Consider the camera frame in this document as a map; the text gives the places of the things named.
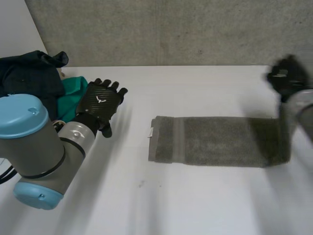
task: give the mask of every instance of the blue end cap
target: blue end cap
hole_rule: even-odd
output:
[[[54,209],[63,198],[63,195],[57,191],[24,182],[15,184],[13,194],[20,202],[44,210]]]
[[[39,131],[49,114],[41,101],[30,94],[0,98],[0,139],[15,139]]]

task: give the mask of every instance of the gray towel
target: gray towel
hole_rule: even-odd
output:
[[[245,117],[160,117],[152,120],[149,161],[266,167],[290,160],[285,120]]]

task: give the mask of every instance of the towel label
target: towel label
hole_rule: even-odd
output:
[[[151,127],[151,129],[150,129],[150,133],[149,133],[149,135],[148,135],[148,138],[151,138],[152,135],[153,135],[153,127]]]

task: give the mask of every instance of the dark green cloth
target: dark green cloth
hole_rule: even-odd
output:
[[[58,120],[69,122],[75,117],[75,109],[85,94],[88,82],[82,76],[62,80],[65,95],[58,99]]]

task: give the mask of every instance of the white wall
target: white wall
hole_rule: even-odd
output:
[[[24,0],[0,1],[0,58],[46,52]]]

